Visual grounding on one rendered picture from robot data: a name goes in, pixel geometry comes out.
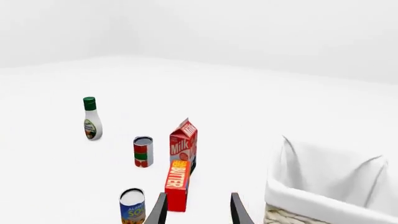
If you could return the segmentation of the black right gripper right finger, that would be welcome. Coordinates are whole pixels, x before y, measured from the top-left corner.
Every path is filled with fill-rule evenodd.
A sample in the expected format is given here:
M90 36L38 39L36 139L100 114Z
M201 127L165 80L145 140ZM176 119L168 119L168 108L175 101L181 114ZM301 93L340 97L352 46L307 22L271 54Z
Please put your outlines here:
M233 224L254 224L237 192L231 194L230 210Z

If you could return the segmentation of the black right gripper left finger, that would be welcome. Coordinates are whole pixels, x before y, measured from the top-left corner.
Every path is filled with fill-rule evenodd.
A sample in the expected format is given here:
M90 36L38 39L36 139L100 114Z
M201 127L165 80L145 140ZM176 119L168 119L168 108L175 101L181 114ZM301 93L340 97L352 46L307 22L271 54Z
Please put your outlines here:
M161 192L144 224L165 224L168 211L167 194Z

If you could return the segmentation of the blue alphabet soup tin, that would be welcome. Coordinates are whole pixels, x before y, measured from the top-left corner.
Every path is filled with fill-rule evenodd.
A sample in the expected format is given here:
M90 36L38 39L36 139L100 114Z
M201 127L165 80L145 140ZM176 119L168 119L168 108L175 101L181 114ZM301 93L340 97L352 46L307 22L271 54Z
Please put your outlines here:
M143 224L146 219L144 191L140 188L125 190L119 196L122 224Z

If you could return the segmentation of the white-lined wicker basket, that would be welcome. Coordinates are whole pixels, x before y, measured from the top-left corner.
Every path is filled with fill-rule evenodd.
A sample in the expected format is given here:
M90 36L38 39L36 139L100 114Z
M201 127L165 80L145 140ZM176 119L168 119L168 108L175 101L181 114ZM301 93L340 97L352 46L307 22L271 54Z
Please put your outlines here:
M270 153L263 224L398 224L387 158L281 136Z

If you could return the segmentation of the red butter box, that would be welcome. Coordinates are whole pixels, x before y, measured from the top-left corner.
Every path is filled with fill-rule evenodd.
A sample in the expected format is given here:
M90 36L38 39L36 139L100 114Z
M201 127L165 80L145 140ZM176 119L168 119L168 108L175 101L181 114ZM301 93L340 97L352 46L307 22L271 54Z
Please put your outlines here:
M174 160L170 165L164 189L167 195L168 211L186 211L189 183L190 162Z

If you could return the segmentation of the red tomato sauce tin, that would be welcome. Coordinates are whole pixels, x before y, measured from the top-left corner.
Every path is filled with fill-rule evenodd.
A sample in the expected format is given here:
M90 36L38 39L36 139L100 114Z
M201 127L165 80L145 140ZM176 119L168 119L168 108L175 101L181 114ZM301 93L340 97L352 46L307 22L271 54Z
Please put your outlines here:
M150 136L138 136L134 138L134 163L137 167L149 167L154 161L153 138Z

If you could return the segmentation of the red milk carton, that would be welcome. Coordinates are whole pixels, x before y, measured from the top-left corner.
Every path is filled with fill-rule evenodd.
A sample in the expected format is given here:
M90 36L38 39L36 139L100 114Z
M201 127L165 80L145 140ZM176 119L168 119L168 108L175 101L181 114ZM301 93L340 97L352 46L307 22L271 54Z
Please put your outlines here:
M197 166L197 137L198 130L188 118L169 136L170 162L189 161L191 174Z

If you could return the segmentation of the white green-capped dressing bottle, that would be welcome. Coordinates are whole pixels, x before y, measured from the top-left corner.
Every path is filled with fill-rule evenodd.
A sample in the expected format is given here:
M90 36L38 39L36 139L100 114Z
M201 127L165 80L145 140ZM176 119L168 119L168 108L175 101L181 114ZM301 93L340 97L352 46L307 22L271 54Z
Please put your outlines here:
M84 130L87 139L95 141L103 135L103 126L97 112L96 99L93 96L87 96L83 99L85 108Z

